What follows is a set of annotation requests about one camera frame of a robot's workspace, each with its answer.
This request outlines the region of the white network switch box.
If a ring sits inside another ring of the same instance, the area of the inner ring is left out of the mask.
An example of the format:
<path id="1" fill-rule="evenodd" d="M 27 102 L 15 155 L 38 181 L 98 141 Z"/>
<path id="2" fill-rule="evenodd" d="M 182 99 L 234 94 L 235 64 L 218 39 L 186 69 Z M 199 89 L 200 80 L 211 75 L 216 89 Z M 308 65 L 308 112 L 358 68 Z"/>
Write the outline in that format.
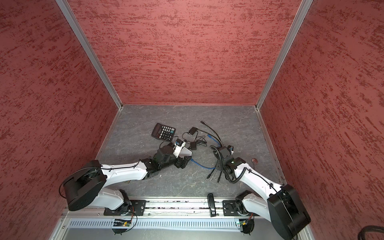
<path id="1" fill-rule="evenodd" d="M 183 147 L 181 150 L 180 150 L 180 153 L 178 155 L 179 158 L 184 158 L 184 157 L 191 157 L 192 156 L 192 151 L 190 151 L 189 149 Z"/>

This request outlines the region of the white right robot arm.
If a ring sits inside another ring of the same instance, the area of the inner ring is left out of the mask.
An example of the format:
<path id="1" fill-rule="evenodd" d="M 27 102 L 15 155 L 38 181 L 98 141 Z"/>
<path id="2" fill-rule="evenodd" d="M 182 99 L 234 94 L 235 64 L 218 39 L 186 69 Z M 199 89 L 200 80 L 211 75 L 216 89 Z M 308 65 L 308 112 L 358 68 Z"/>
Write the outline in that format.
<path id="1" fill-rule="evenodd" d="M 234 158 L 231 147 L 210 146 L 226 180 L 242 182 L 252 191 L 239 195 L 240 209 L 271 222 L 284 240 L 293 240 L 311 223 L 297 190 L 291 185 L 280 185 L 254 170 L 245 160 Z"/>

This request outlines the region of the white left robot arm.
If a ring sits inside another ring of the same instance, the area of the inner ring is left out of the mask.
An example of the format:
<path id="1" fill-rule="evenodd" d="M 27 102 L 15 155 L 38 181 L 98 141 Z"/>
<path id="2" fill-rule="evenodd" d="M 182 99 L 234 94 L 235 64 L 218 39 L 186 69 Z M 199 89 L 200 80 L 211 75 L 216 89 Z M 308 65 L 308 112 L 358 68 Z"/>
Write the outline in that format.
<path id="1" fill-rule="evenodd" d="M 127 193 L 109 189 L 109 186 L 153 178 L 170 166 L 183 169 L 191 158 L 192 151 L 185 147 L 165 146 L 152 158 L 132 164 L 102 165 L 93 160 L 67 177 L 59 186 L 59 194 L 67 200 L 68 209 L 73 212 L 99 207 L 105 209 L 107 216 L 126 216 L 133 212 Z"/>

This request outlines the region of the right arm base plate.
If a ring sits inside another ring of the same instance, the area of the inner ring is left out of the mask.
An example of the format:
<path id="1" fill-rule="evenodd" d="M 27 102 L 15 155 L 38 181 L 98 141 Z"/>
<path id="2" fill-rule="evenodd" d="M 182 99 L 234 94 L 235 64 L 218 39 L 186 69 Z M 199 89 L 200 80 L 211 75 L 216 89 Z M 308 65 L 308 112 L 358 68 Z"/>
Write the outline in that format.
<path id="1" fill-rule="evenodd" d="M 240 216 L 235 200 L 224 200 L 223 204 L 223 214 L 225 217 L 237 217 Z"/>

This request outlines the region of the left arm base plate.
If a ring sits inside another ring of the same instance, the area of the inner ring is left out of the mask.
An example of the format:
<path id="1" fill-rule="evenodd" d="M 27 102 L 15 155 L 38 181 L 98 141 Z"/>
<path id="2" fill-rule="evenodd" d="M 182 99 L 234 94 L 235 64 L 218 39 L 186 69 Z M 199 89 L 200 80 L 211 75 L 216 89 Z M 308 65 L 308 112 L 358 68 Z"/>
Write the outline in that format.
<path id="1" fill-rule="evenodd" d="M 104 216 L 142 216 L 146 208 L 147 201 L 145 200 L 132 200 L 124 202 L 116 210 L 105 208 Z"/>

